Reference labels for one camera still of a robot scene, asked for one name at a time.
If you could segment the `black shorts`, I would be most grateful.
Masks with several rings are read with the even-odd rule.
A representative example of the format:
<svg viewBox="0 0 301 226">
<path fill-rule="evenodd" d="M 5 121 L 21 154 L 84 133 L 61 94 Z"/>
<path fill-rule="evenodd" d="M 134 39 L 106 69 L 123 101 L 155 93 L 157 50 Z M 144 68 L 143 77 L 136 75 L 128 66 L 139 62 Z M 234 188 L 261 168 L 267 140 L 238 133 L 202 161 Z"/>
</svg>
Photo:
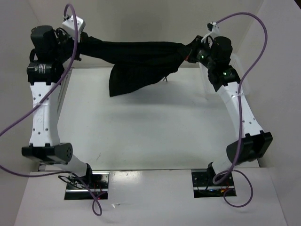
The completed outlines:
<svg viewBox="0 0 301 226">
<path fill-rule="evenodd" d="M 109 42 L 83 32 L 78 53 L 113 64 L 109 78 L 111 97 L 156 84 L 178 71 L 189 59 L 195 42 Z"/>
</svg>

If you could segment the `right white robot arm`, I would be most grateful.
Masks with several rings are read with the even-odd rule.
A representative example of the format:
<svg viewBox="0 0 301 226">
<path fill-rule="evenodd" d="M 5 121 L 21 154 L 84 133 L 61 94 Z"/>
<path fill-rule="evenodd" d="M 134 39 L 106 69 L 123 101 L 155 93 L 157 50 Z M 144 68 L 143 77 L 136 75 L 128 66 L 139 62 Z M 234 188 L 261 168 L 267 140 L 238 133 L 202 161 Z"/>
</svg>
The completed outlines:
<svg viewBox="0 0 301 226">
<path fill-rule="evenodd" d="M 232 44 L 229 38 L 208 39 L 197 36 L 189 60 L 202 64 L 215 92 L 221 98 L 232 120 L 237 140 L 226 147 L 223 157 L 208 165 L 207 182 L 217 185 L 236 166 L 264 156 L 273 136 L 257 122 L 242 89 L 242 79 L 230 65 Z"/>
</svg>

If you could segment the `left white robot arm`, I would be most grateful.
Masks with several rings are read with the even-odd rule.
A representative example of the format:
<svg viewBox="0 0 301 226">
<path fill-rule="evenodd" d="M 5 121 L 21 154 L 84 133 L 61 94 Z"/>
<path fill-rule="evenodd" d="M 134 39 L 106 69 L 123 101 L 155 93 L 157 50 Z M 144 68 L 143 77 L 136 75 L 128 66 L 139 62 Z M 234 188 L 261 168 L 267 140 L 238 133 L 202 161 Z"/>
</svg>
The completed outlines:
<svg viewBox="0 0 301 226">
<path fill-rule="evenodd" d="M 63 64 L 72 57 L 74 41 L 49 25 L 33 28 L 31 40 L 34 49 L 26 72 L 33 100 L 32 134 L 22 155 L 69 171 L 72 177 L 78 176 L 79 185 L 89 188 L 94 182 L 90 165 L 73 154 L 71 143 L 60 141 L 57 128 L 69 72 Z"/>
</svg>

